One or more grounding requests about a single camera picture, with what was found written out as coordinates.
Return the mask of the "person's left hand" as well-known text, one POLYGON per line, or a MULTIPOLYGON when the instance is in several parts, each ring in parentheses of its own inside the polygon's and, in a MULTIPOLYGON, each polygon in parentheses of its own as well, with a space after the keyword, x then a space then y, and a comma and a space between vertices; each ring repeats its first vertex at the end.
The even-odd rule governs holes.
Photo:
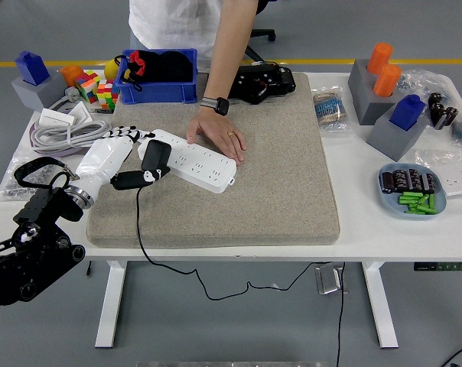
POLYGON ((187 143, 193 144, 204 135, 222 154, 240 165, 247 149, 243 133, 226 117, 209 107, 200 107, 187 126, 187 143))

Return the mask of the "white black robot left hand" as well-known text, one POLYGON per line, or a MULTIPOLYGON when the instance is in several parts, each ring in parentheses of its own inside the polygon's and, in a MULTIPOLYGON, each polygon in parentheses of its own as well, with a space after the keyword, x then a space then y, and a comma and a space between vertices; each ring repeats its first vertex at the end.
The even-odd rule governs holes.
POLYGON ((111 184, 117 190, 150 186, 170 172, 170 153, 171 146, 158 140, 154 133, 134 126, 114 128, 93 142, 76 169, 78 179, 69 188, 87 199, 95 200, 100 188, 106 184, 111 184), (120 172, 136 143, 143 149, 141 168, 120 172))

